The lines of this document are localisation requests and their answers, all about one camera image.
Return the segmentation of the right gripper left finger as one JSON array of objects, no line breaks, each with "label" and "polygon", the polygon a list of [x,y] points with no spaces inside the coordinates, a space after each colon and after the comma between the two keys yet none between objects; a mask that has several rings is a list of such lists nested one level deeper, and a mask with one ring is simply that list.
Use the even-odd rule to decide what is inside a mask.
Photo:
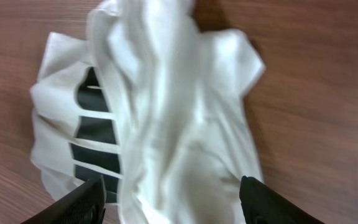
[{"label": "right gripper left finger", "polygon": [[105,201],[104,179],[99,175],[22,224],[102,224]]}]

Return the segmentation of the white t-shirt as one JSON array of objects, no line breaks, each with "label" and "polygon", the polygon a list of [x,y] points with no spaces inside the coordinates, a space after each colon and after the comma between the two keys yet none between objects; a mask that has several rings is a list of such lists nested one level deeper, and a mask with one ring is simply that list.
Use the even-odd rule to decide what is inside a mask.
[{"label": "white t-shirt", "polygon": [[262,171],[242,98],[265,66],[193,5],[103,1],[85,40],[49,34],[30,159],[53,199],[102,176],[122,223],[244,223],[241,178]]}]

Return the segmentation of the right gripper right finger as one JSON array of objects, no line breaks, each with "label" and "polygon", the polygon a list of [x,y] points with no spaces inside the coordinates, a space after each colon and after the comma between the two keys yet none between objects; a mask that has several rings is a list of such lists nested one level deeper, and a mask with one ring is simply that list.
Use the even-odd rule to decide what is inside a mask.
[{"label": "right gripper right finger", "polygon": [[324,224],[254,177],[242,177],[239,198],[247,224]]}]

